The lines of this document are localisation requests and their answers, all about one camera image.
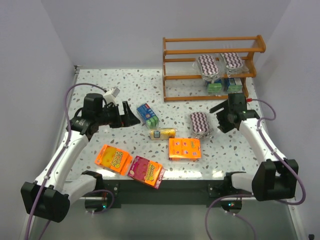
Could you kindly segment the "pink grey zigzag sponge pack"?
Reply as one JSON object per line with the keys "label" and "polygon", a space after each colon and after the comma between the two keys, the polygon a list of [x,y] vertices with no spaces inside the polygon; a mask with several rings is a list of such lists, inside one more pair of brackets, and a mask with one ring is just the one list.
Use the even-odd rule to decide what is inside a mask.
{"label": "pink grey zigzag sponge pack", "polygon": [[245,61],[237,52],[220,53],[220,58],[224,64],[225,72],[229,77],[234,77],[246,71]]}

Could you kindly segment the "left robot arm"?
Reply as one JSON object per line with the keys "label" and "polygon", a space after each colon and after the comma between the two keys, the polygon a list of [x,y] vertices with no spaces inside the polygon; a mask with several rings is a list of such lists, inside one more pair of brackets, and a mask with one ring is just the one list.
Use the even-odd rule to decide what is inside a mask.
{"label": "left robot arm", "polygon": [[87,146],[100,126],[112,129],[127,128],[140,124],[127,101],[123,101],[123,114],[119,106],[107,101],[102,94],[88,93],[82,108],[68,121],[63,140],[42,173],[33,181],[21,187],[21,196],[30,216],[60,223],[70,206],[89,193],[105,190],[100,173],[86,170],[80,177],[66,183],[66,178],[76,159]]}

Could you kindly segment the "silver scourer pack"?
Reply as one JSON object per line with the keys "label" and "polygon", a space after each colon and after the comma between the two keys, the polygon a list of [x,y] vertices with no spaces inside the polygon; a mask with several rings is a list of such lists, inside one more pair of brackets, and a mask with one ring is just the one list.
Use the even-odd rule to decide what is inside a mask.
{"label": "silver scourer pack", "polygon": [[193,112],[189,115],[191,122],[191,131],[195,138],[201,139],[212,134],[212,128],[209,119],[204,112]]}

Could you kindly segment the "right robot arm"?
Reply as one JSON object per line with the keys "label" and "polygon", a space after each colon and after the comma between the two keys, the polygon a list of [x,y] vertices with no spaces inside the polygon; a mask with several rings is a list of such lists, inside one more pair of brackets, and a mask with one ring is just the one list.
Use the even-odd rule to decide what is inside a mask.
{"label": "right robot arm", "polygon": [[216,113],[221,132],[236,129],[245,137],[258,161],[255,174],[228,172],[223,179],[224,185],[252,193],[260,202],[291,199],[296,193],[299,165],[278,150],[262,125],[264,118],[248,109],[247,103],[243,93],[230,93],[227,100],[209,111]]}

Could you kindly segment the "orange Scrub Mommy box back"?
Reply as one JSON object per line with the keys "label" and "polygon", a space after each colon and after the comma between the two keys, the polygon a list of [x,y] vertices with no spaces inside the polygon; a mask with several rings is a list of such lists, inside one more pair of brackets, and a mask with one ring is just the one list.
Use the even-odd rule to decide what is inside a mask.
{"label": "orange Scrub Mommy box back", "polygon": [[202,157],[201,143],[196,138],[170,138],[168,158],[170,161],[196,161]]}

